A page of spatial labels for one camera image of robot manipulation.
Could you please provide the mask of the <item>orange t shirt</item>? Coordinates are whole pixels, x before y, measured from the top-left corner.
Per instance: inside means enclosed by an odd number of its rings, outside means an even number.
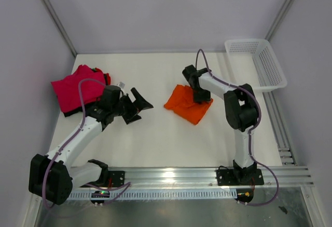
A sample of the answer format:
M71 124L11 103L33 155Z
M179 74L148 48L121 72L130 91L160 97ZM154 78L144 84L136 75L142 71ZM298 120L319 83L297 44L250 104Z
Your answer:
M187 85L177 84L163 107L173 111L191 124L197 125L203 119L213 101L211 99L209 102L196 103L193 100L193 90Z

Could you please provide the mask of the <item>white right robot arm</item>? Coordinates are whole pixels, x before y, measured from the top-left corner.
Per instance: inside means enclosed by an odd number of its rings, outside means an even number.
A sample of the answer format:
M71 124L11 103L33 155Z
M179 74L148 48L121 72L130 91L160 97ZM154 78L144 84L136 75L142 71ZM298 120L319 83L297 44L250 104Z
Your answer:
M246 184L257 170L253 158L254 129L261 121L261 109L249 84L237 86L214 76L207 68L197 70L194 65L182 71L193 90L193 100L202 104L214 94L224 101L227 123L234 130L235 157L232 177L237 184Z

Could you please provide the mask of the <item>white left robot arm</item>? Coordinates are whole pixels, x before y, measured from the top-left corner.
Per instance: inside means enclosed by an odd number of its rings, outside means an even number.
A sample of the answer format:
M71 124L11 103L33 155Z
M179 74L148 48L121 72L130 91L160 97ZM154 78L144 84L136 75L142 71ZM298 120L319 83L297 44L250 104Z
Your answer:
M107 164L96 159L90 159L80 167L73 167L73 163L114 118L122 117L126 124L130 124L141 119L139 113L142 110L153 108L135 88L131 92L134 101L120 87L106 86L70 136L46 155L36 154L30 164L29 192L61 205L73 189L106 186L110 180Z

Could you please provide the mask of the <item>red folded t shirt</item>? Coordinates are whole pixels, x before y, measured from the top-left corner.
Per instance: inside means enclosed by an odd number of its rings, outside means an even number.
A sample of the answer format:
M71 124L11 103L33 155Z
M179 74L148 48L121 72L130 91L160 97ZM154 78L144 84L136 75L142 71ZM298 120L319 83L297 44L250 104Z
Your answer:
M104 79L105 79L105 84L108 86L108 85L110 85L111 84L111 77L110 77L110 75L109 75L109 73L104 73L101 69L99 69L99 68L92 68L92 71L93 72L99 72L99 73L102 73L103 74L103 76L104 76Z

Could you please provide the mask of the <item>white plastic basket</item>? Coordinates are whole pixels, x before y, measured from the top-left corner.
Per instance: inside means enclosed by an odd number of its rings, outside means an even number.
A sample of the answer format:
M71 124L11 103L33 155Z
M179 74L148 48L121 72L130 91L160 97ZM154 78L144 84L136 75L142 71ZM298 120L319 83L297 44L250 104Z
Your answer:
M225 41L231 81L248 83L256 92L271 92L287 86L280 63L265 39L247 38Z

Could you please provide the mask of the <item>left controller board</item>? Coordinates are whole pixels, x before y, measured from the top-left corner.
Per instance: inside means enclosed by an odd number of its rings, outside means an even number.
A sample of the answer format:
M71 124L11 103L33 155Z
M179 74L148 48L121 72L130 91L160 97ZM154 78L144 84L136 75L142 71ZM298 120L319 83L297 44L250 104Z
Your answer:
M94 191L91 194L90 201L93 204L103 204L105 201L110 199L110 192L109 191Z

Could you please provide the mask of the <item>controller board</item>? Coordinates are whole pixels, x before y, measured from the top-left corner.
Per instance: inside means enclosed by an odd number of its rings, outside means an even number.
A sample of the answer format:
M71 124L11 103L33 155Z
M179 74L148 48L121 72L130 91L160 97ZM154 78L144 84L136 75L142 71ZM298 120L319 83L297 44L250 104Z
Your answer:
M93 204L103 204L105 201L110 199L110 192L109 191L94 191L91 194L90 201Z
M238 203L249 204L254 198L254 192L252 191L237 191L236 201Z

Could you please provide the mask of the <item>right controller board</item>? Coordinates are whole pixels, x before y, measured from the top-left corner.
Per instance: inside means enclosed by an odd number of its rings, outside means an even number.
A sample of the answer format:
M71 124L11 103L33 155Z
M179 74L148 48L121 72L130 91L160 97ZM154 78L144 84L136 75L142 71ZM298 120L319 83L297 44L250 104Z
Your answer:
M254 192L252 191L237 191L236 201L238 203L249 204L254 198Z

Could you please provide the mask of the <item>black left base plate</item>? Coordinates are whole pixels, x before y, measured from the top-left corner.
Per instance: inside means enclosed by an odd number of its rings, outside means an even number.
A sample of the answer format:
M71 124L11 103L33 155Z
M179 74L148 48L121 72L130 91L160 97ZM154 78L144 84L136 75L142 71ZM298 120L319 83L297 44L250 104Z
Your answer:
M88 184L97 186L99 188L118 188L124 185L126 172L123 170L109 170L102 172L97 181L91 181L82 187L87 187Z

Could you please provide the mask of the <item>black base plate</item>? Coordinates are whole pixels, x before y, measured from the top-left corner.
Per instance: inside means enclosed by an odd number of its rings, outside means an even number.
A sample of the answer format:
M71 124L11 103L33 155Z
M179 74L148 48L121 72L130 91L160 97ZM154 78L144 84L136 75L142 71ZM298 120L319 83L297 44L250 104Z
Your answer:
M240 175L233 169L217 169L216 180L219 186L235 186L235 185L264 185L264 178L260 169L248 175Z
M97 181L91 181L82 187L87 187L88 184L97 186L99 188L118 188L124 185L126 172L123 170L109 170L102 172Z

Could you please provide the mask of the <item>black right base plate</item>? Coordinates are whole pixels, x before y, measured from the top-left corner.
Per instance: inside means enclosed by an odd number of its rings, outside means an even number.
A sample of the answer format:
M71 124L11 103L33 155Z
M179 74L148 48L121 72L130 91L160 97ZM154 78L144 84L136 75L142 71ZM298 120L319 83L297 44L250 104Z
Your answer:
M264 185L264 178L260 169L248 175L240 175L233 169L217 169L216 180L219 186L235 186L235 185Z

